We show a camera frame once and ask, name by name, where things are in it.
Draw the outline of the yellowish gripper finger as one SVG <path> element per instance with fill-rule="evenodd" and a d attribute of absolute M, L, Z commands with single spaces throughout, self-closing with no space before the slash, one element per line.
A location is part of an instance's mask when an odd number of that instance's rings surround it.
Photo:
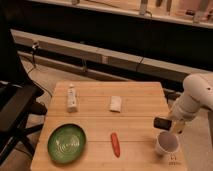
<path fill-rule="evenodd" d="M 185 122 L 183 120 L 174 120 L 172 122 L 172 127 L 170 131 L 174 134 L 181 134 L 185 127 Z"/>

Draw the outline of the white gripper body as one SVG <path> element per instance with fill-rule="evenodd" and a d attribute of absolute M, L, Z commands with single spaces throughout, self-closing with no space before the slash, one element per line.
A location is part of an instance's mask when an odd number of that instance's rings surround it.
<path fill-rule="evenodd" d="M 192 105 L 185 105 L 179 101 L 175 101 L 170 109 L 168 118 L 174 121 L 183 120 L 190 122 L 196 117 L 197 107 Z"/>

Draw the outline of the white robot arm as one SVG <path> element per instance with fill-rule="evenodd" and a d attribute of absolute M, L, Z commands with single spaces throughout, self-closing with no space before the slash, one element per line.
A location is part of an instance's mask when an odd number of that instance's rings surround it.
<path fill-rule="evenodd" d="M 201 107 L 213 111 L 213 73 L 188 75 L 183 81 L 183 93 L 173 103 L 168 119 L 170 131 L 181 134 L 187 122 L 192 121 Z"/>

